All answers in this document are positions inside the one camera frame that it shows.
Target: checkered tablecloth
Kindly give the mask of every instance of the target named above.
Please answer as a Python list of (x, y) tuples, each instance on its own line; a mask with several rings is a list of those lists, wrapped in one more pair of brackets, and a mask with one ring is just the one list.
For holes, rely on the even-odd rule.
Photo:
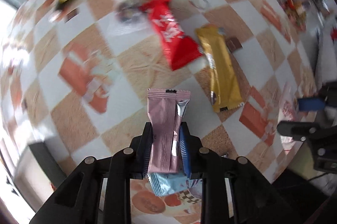
[[(300, 143), (296, 143), (286, 153), (275, 127), (266, 132), (270, 120), (262, 118), (264, 111), (277, 115), (286, 82), (298, 97), (315, 89), (302, 42), (276, 0), (172, 0), (173, 14), (195, 40), (196, 28), (213, 23), (242, 44), (231, 60), (246, 103), (219, 114), (213, 112), (210, 103), (209, 67), (204, 57), (171, 71), (162, 55), (159, 36), (151, 28), (111, 36), (116, 19), (113, 0), (75, 0), (73, 8), (78, 14), (53, 23), (49, 21), (53, 8), (45, 7), (45, 1), (28, 0), (22, 5), (2, 44), (2, 118), (19, 151), (28, 141), (44, 139), (67, 174), (87, 156), (110, 157), (127, 147), (149, 121), (148, 88), (191, 91), (183, 118), (191, 134), (220, 155), (228, 152), (230, 158), (246, 156), (270, 182), (299, 149)], [(262, 2), (286, 21), (290, 42), (261, 15)], [(99, 50), (104, 58), (115, 59), (121, 71), (109, 90), (104, 113), (91, 107), (59, 74), (73, 44)], [(13, 63), (17, 65), (10, 71)], [(264, 122), (250, 124), (254, 118)], [(315, 113), (310, 113), (302, 120), (314, 118)], [(188, 224), (200, 219), (198, 202), (172, 205), (162, 198), (157, 207), (145, 208), (137, 201), (141, 199), (139, 193), (149, 193), (146, 181), (131, 183), (132, 213), (140, 223)]]

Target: starfish print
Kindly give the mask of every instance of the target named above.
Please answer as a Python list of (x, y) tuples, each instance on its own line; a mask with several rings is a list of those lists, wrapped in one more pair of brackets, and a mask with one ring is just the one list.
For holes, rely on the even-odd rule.
[(132, 65), (130, 67), (130, 70), (132, 71), (141, 71), (141, 70), (146, 70), (147, 72), (147, 83), (148, 83), (148, 88), (150, 88), (153, 84), (153, 81), (155, 79), (155, 71), (159, 71), (162, 73), (169, 73), (171, 70), (161, 64), (159, 64), (159, 60), (162, 57), (162, 53), (158, 52), (157, 54), (151, 56), (151, 57), (146, 57), (144, 54), (140, 54), (141, 59), (142, 59), (142, 64), (140, 65)]

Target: red candy wrapper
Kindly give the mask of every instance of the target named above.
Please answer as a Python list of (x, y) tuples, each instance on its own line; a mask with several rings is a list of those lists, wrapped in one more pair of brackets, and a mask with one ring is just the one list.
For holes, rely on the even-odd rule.
[(198, 44), (181, 29), (168, 6), (170, 0), (153, 0), (141, 6), (148, 10), (149, 20), (161, 36), (164, 55), (171, 66), (177, 70), (202, 56)]

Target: silver rivet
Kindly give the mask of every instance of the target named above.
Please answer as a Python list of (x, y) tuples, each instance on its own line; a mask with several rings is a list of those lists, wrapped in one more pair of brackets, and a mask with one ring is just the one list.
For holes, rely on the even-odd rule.
[(134, 150), (132, 149), (132, 148), (125, 148), (124, 150), (123, 150), (123, 153), (124, 154), (132, 154), (134, 152)]
[(238, 162), (240, 164), (247, 164), (248, 163), (248, 160), (245, 158), (245, 157), (239, 157), (238, 158)]
[(85, 162), (86, 164), (94, 163), (94, 161), (95, 161), (95, 158), (93, 158), (93, 157), (87, 157), (87, 158), (84, 160), (84, 162)]
[(206, 148), (206, 147), (201, 147), (199, 149), (199, 153), (206, 154), (206, 153), (209, 153), (209, 152), (210, 152), (210, 150), (208, 148)]
[(319, 156), (323, 156), (323, 155), (325, 154), (325, 149), (324, 149), (324, 148), (318, 149), (317, 154), (318, 154)]

